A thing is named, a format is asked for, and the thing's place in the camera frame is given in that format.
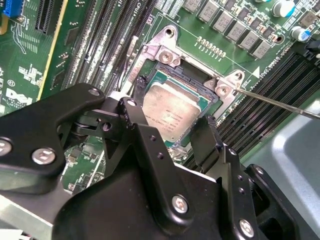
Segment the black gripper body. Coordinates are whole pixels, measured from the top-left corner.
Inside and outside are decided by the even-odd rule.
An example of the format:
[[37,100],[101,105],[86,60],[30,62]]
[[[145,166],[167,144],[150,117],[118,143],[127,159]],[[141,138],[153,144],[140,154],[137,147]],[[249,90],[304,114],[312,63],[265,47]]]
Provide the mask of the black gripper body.
[[[191,227],[176,240],[232,240],[234,230],[211,177],[176,166],[195,207]],[[130,166],[74,195],[57,214],[54,240],[169,240],[155,222],[138,169]]]

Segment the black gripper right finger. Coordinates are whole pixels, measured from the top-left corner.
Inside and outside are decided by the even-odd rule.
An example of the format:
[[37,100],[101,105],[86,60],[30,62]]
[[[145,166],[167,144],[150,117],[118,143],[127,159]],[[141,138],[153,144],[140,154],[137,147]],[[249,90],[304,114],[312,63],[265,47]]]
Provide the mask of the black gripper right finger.
[[197,120],[190,134],[196,165],[220,187],[219,230],[224,240],[299,240],[294,209],[259,166],[242,168],[238,154],[223,143],[216,119]]

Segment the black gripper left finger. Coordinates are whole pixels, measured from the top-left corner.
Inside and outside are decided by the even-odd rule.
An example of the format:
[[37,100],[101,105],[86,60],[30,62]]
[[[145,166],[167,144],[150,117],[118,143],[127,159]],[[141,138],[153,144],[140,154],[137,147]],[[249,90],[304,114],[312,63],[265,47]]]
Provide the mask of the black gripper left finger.
[[42,195],[51,192],[65,168],[69,128],[82,114],[110,124],[104,138],[119,142],[112,156],[121,160],[133,148],[155,221],[162,228],[188,228],[195,209],[161,139],[148,124],[140,104],[122,97],[115,111],[102,110],[104,93],[87,83],[76,84],[0,119],[0,189]]

